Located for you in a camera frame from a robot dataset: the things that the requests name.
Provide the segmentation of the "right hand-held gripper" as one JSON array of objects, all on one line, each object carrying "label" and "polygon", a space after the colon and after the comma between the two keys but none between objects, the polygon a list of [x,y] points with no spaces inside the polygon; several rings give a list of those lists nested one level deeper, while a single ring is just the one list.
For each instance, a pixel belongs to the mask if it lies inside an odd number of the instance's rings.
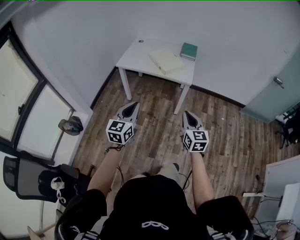
[{"label": "right hand-held gripper", "polygon": [[199,117],[190,111],[183,115],[183,144],[189,152],[204,153],[209,144],[209,135]]}]

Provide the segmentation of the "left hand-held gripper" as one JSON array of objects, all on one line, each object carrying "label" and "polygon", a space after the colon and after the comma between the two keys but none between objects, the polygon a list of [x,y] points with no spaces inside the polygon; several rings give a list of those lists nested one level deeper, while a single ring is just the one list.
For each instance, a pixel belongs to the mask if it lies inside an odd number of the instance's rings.
[{"label": "left hand-held gripper", "polygon": [[106,127],[108,141],[116,144],[131,142],[136,134],[136,121],[140,110],[139,102],[123,105],[113,119],[109,119]]}]

